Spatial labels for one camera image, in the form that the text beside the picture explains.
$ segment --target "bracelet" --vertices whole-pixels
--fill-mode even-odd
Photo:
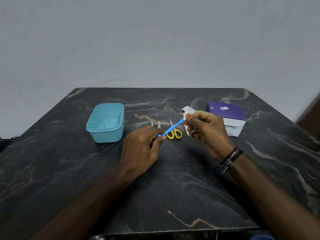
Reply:
[[[220,167],[224,169],[222,173],[224,173],[229,167],[232,168],[232,163],[240,157],[240,155],[243,153],[243,150],[241,148],[238,148],[237,146],[234,147],[234,149],[226,156],[226,158],[223,160],[223,162],[220,164]]]

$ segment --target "hand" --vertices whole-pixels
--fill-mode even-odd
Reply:
[[[219,162],[222,162],[234,148],[221,116],[205,111],[195,111],[193,115],[186,115],[185,123],[190,124],[189,132],[198,130],[192,133],[192,137],[201,139],[209,154]]]
[[[145,173],[158,159],[160,146],[166,139],[166,136],[158,137],[158,134],[162,135],[164,132],[164,129],[147,125],[128,134],[124,140],[119,165],[134,179]]]

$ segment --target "yellow scissors handle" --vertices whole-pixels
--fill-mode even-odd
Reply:
[[[181,132],[181,130],[179,130],[179,129],[173,129],[172,131],[170,131],[170,132],[167,134],[167,137],[168,137],[170,140],[172,140],[174,137],[176,137],[177,139],[181,139],[181,137],[182,137],[182,132]]]

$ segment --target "orange-stained fingernail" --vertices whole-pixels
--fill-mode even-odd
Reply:
[[[186,119],[187,119],[187,120],[190,120],[192,117],[193,117],[192,114],[190,114],[190,113],[187,113],[187,114],[186,114]]]

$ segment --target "black marble table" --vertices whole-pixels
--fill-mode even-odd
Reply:
[[[169,128],[186,105],[239,104],[248,118],[236,145],[317,217],[320,144],[243,88],[77,88],[0,154],[0,238],[26,239],[81,196],[119,161],[131,131],[160,121]],[[122,103],[120,141],[96,144],[86,131],[95,106]],[[163,142],[159,160],[130,185],[92,234],[241,230],[263,226],[254,207],[201,141]]]

